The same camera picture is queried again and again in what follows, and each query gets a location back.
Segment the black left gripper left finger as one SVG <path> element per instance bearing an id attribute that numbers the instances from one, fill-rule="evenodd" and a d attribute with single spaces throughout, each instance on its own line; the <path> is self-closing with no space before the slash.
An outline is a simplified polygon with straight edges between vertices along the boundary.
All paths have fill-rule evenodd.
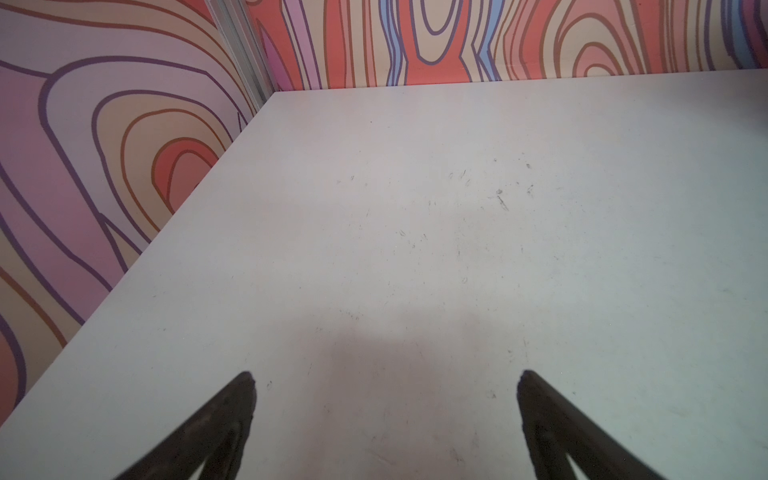
<path id="1" fill-rule="evenodd" d="M 248 371 L 235 376 L 120 479 L 234 479 L 257 404 Z"/>

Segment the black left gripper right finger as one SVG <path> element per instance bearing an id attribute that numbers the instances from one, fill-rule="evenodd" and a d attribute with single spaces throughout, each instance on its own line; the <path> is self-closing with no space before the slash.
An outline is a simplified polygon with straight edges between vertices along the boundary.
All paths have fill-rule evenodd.
<path id="1" fill-rule="evenodd" d="M 538 479 L 574 479 L 574 466 L 589 479 L 661 477 L 535 371 L 522 372 L 517 400 Z"/>

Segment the aluminium frame corner post left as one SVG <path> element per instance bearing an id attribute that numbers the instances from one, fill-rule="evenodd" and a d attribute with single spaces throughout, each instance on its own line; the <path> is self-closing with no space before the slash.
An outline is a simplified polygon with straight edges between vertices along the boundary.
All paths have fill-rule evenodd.
<path id="1" fill-rule="evenodd" d="M 242 0 L 206 0 L 235 67 L 240 74 L 248 98 L 259 111 L 275 92 L 275 82 L 266 53 L 256 35 Z"/>

